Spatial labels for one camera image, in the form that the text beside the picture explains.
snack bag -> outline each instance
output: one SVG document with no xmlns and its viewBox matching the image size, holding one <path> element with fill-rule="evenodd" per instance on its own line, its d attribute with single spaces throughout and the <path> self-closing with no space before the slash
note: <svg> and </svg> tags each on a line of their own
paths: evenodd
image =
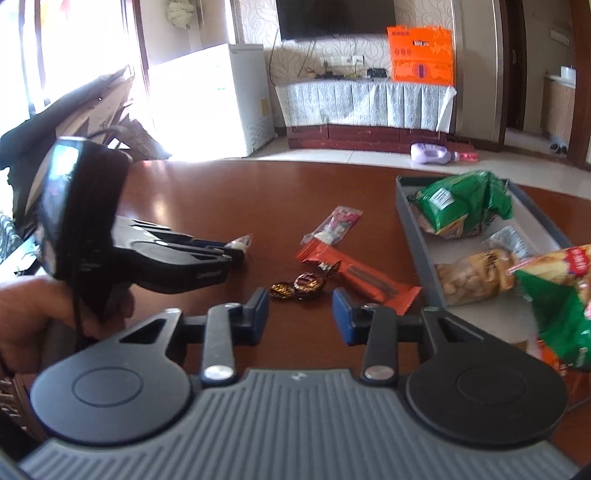
<svg viewBox="0 0 591 480">
<path fill-rule="evenodd" d="M 359 220 L 362 213 L 361 210 L 342 205 L 338 206 L 316 230 L 304 235 L 301 244 L 305 245 L 313 238 L 317 238 L 325 244 L 336 245 L 351 230 L 351 227 Z"/>
<path fill-rule="evenodd" d="M 531 299 L 540 338 L 566 364 L 591 368 L 591 245 L 535 257 L 512 271 Z"/>
<path fill-rule="evenodd" d="M 443 238 L 479 235 L 497 215 L 513 216 L 505 183 L 490 171 L 438 180 L 408 200 L 419 227 Z"/>
<path fill-rule="evenodd" d="M 512 255 L 496 248 L 452 264 L 435 265 L 435 269 L 447 304 L 454 306 L 512 289 L 514 279 L 508 273 L 512 266 Z"/>
<path fill-rule="evenodd" d="M 486 248 L 502 248 L 513 254 L 515 261 L 535 257 L 534 249 L 523 240 L 511 225 L 501 228 L 482 242 Z"/>
</svg>

red snack wrapper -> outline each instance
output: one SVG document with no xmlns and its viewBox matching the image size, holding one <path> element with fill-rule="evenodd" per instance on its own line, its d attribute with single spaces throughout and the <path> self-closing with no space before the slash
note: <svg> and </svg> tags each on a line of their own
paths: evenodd
<svg viewBox="0 0 591 480">
<path fill-rule="evenodd" d="M 357 291 L 404 315 L 413 304 L 421 287 L 411 287 L 391 280 L 383 273 L 353 260 L 351 257 L 314 238 L 300 250 L 296 258 L 302 263 L 334 265 L 341 262 L 337 275 Z"/>
</svg>

tile floor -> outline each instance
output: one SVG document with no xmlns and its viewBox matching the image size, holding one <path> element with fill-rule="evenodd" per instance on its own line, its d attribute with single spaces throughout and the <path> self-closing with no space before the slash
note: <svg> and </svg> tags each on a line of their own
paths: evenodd
<svg viewBox="0 0 591 480">
<path fill-rule="evenodd" d="M 552 142 L 541 135 L 533 135 L 519 130 L 508 128 L 505 132 L 505 145 L 524 148 L 540 153 L 551 154 L 550 145 Z"/>
<path fill-rule="evenodd" d="M 514 153 L 480 151 L 476 164 L 415 165 L 410 155 L 351 150 L 290 150 L 286 138 L 277 138 L 249 158 L 278 161 L 318 161 L 325 163 L 349 163 L 377 167 L 411 168 L 449 173 L 469 170 L 490 170 L 498 177 L 508 178 L 521 185 L 539 187 L 554 192 L 567 193 L 591 200 L 591 171 L 562 165 L 539 158 Z"/>
</svg>

orange gift box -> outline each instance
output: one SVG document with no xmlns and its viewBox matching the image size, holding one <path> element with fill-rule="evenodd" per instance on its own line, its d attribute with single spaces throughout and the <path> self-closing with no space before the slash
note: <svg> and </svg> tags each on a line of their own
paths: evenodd
<svg viewBox="0 0 591 480">
<path fill-rule="evenodd" d="M 454 84 L 452 32 L 441 27 L 388 27 L 392 78 L 399 82 Z"/>
</svg>

ribbed gray plate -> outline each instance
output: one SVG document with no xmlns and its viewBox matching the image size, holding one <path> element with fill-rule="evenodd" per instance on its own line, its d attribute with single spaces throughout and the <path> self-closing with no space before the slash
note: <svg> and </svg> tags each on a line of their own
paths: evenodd
<svg viewBox="0 0 591 480">
<path fill-rule="evenodd" d="M 206 390 L 156 438 L 118 449 L 52 440 L 21 466 L 39 480 L 565 480 L 577 470 L 548 442 L 505 452 L 449 443 L 395 391 L 348 370 L 253 370 Z"/>
</svg>

